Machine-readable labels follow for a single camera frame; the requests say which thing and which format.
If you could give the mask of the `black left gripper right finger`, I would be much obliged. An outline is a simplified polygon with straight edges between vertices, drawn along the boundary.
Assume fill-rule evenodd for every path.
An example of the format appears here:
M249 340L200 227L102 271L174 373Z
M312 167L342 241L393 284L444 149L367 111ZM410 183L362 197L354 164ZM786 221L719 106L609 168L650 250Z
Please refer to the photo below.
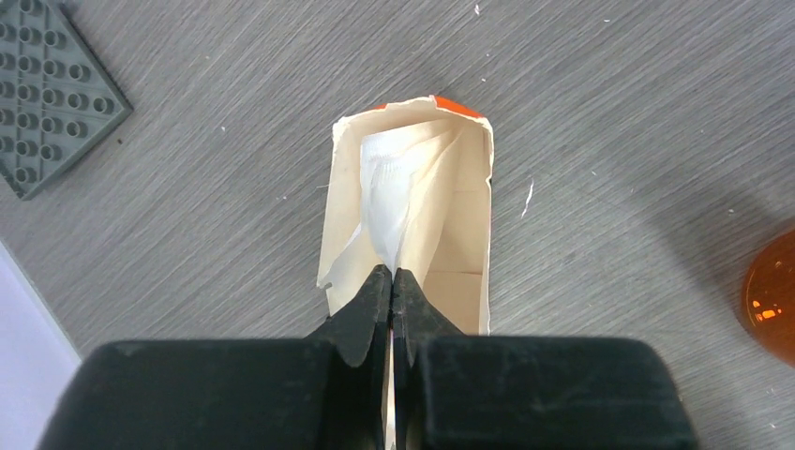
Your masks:
M469 336L408 270L391 299L399 449L696 449L658 353L623 337Z

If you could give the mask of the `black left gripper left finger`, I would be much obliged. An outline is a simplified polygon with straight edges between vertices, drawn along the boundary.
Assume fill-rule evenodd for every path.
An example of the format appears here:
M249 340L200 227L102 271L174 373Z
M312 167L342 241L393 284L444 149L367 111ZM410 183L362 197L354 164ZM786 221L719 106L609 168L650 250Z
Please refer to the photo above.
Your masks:
M302 338L121 340L80 365L42 449L382 449L392 276Z

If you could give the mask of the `coffee paper filter box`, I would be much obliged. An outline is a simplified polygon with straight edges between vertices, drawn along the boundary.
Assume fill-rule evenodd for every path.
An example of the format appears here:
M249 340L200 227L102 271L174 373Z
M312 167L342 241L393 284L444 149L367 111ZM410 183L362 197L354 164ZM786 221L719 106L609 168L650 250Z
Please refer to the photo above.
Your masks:
M461 127L460 160L429 271L422 279L413 275L427 300L459 330L485 335L489 331L493 129L480 113L444 97L388 103L334 124L317 284L325 291L330 311L337 312L353 299L376 265L387 267L373 249L361 219L363 139L435 120L450 120Z

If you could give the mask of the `white paper coffee filter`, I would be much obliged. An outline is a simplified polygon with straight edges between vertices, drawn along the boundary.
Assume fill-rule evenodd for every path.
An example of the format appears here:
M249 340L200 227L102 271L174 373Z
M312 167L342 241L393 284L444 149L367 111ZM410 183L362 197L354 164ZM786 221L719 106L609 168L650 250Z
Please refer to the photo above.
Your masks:
M428 273L455 190L461 135L454 122L435 120L363 139L361 219L389 269Z

